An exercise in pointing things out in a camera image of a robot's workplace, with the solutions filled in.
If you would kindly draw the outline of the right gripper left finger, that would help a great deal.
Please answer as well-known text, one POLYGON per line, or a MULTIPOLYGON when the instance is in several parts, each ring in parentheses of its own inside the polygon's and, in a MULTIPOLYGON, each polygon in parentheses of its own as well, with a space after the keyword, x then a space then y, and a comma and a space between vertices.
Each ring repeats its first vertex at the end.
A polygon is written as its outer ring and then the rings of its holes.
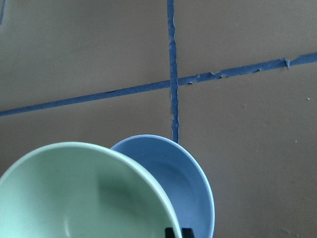
POLYGON ((165 232, 165 238, 175 238, 173 228, 166 228, 164 232, 165 232))

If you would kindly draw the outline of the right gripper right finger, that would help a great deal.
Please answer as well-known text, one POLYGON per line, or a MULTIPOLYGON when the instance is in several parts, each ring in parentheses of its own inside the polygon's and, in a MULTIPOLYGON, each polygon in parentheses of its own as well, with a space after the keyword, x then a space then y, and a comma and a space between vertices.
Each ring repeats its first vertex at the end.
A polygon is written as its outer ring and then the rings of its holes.
POLYGON ((183 238, 194 238, 194 232, 191 228, 182 228, 181 231, 183 238))

